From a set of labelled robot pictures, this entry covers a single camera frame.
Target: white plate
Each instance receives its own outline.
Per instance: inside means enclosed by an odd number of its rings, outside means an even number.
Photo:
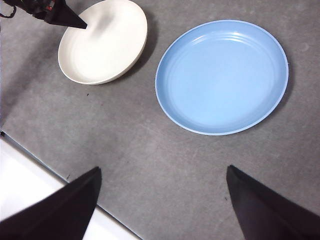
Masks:
[[[68,27],[58,50],[62,72],[80,84],[110,82],[127,72],[147,40],[143,10],[129,0],[101,1],[79,15],[86,29]]]

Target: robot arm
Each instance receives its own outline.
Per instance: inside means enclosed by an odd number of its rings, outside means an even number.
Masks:
[[[6,4],[13,7],[10,16],[3,18],[12,18],[17,7],[23,9],[28,14],[32,14],[35,18],[44,20],[48,24],[60,25],[66,27],[74,27],[86,29],[87,24],[72,11],[66,4],[66,0],[3,0]]]

